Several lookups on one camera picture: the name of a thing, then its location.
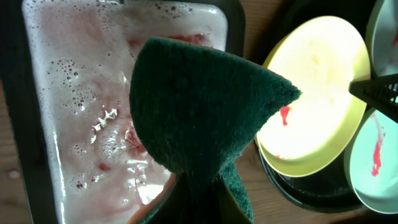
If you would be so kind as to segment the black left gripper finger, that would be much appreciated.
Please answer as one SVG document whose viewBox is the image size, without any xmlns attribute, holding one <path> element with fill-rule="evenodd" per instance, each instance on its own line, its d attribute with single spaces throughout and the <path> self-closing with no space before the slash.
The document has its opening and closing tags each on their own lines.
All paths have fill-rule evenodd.
<svg viewBox="0 0 398 224">
<path fill-rule="evenodd" d="M 397 123 L 397 74 L 351 82 L 349 92 Z"/>
</svg>

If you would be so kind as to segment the yellow plate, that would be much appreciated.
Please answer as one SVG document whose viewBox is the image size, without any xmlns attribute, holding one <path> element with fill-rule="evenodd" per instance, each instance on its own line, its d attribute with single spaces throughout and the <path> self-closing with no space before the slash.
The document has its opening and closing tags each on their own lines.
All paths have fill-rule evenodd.
<svg viewBox="0 0 398 224">
<path fill-rule="evenodd" d="M 349 92 L 350 83 L 371 76 L 361 34 L 342 18 L 316 17 L 280 40 L 264 66 L 302 93 L 257 133 L 262 156 L 288 177 L 322 170 L 348 145 L 366 108 Z"/>
</svg>

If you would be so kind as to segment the green and orange sponge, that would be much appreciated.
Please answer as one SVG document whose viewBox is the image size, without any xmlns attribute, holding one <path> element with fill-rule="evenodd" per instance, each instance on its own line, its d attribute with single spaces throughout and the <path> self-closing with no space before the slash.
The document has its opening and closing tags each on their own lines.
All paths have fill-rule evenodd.
<svg viewBox="0 0 398 224">
<path fill-rule="evenodd" d="M 241 57 L 148 39 L 132 73 L 130 111 L 146 151 L 174 176 L 134 223 L 251 223 L 234 162 L 300 94 L 291 81 Z"/>
</svg>

